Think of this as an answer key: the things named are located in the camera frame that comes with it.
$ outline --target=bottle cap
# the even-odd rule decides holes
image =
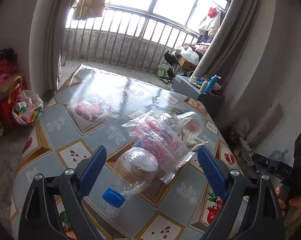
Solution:
[[[125,202],[124,197],[110,187],[104,192],[102,197],[108,204],[116,208],[121,207],[121,205]]]

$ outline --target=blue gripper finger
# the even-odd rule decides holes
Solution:
[[[106,157],[107,157],[106,148],[104,146],[100,146],[97,148],[96,152],[92,155],[91,158],[82,160],[78,164],[77,168],[79,173],[81,173],[80,165],[85,165],[85,162],[83,161],[87,161],[87,162],[90,161],[81,174],[77,173],[77,175],[80,175],[80,177],[78,178],[78,191],[77,191],[77,198],[79,200],[82,200],[83,197],[88,196],[89,193],[91,192],[92,187],[94,186],[95,181],[106,162]]]
[[[225,163],[222,160],[214,160],[203,146],[198,149],[197,160],[201,165],[214,194],[219,196],[222,200],[227,199],[227,179],[219,169],[219,166],[225,165]]]

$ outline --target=blue spray bottle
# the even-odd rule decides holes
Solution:
[[[204,90],[206,94],[209,94],[212,91],[218,79],[221,79],[221,77],[218,77],[216,75],[211,78],[210,82],[208,83],[207,87]]]

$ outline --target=window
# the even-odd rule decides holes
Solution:
[[[198,33],[199,23],[207,15],[209,8],[219,6],[223,10],[227,2],[228,0],[106,0],[106,5],[137,9],[147,15],[169,20]],[[109,8],[104,11],[103,17],[87,19],[87,21],[72,20],[73,13],[74,8],[69,11],[66,28],[83,29],[85,27],[86,30],[101,29],[111,32],[118,30],[121,34],[127,31],[127,35],[136,37],[144,33],[144,39],[151,39],[160,44],[165,44],[169,37],[168,47],[173,46],[176,39],[177,45],[183,41],[192,42],[193,40],[191,35],[186,35],[177,28],[152,19],[147,20],[133,12],[115,11]]]

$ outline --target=metal screw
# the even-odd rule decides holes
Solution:
[[[262,178],[265,179],[265,180],[269,180],[270,179],[270,177],[267,174],[263,174]]]
[[[42,178],[43,176],[42,176],[42,174],[36,174],[35,175],[35,180],[40,180],[41,178]]]
[[[67,170],[65,170],[65,174],[66,175],[72,175],[73,173],[74,173],[73,169],[67,169]]]
[[[231,175],[238,176],[240,172],[238,170],[231,170]]]

